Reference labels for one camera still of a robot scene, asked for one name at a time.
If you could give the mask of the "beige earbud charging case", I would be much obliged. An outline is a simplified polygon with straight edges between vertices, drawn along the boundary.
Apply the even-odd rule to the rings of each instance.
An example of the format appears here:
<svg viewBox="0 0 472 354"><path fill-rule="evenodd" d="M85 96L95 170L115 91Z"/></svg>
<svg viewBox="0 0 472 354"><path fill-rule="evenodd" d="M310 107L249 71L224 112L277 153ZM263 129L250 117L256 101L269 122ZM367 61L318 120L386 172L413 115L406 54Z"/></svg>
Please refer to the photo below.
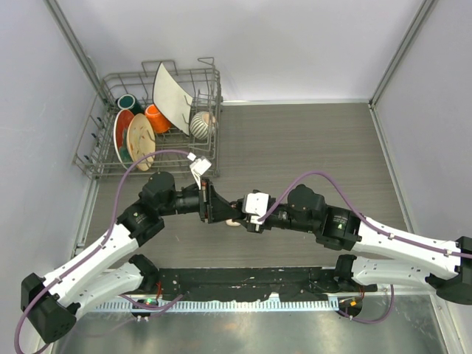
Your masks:
<svg viewBox="0 0 472 354"><path fill-rule="evenodd" d="M237 221L234 221L232 219L228 219L228 220L226 220L226 225L230 226L230 227L238 227L240 225L240 223L238 223Z"/></svg>

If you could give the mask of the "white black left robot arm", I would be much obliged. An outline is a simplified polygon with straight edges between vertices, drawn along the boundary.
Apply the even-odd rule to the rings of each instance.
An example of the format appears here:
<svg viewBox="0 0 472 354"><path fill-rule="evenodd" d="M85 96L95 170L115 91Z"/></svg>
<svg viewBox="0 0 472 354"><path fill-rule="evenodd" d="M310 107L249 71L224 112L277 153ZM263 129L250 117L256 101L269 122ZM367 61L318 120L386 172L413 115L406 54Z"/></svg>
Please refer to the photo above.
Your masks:
<svg viewBox="0 0 472 354"><path fill-rule="evenodd" d="M64 265L21 282L22 321L29 321L45 344L65 336L100 301L137 290L149 294L158 269L134 252L164 228L164 217L196 213L207 223L245 218L245 202L229 202L203 178L177 190L168 172L154 173L136 202L114 213L104 235Z"/></svg>

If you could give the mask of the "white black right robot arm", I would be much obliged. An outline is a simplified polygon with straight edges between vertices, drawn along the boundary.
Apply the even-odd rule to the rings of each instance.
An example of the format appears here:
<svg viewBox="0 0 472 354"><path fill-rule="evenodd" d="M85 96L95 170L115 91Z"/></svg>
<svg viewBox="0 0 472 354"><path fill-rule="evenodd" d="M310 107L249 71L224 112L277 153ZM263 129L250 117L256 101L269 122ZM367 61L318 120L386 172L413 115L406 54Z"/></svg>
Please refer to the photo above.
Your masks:
<svg viewBox="0 0 472 354"><path fill-rule="evenodd" d="M255 191L232 203L229 226L261 233L272 228L307 232L316 242L345 250L333 272L334 285L350 291L357 284L427 288L445 301L471 304L471 239L440 240L405 232L337 206L304 184L288 192L284 204Z"/></svg>

